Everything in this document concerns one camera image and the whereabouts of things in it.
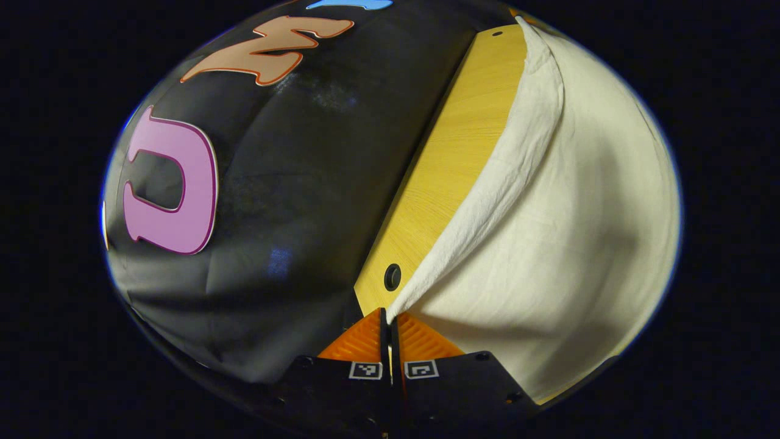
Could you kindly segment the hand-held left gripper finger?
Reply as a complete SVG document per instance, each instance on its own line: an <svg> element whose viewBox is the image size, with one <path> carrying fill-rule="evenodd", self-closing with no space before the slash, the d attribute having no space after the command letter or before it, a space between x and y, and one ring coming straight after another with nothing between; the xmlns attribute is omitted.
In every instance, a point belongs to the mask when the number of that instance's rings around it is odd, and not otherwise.
<svg viewBox="0 0 780 439"><path fill-rule="evenodd" d="M540 411L496 355L408 312L393 320L393 395L397 435L508 435Z"/></svg>
<svg viewBox="0 0 780 439"><path fill-rule="evenodd" d="M392 387L385 310L377 308L319 355L296 357L271 386L271 411L306 435L385 435Z"/></svg>

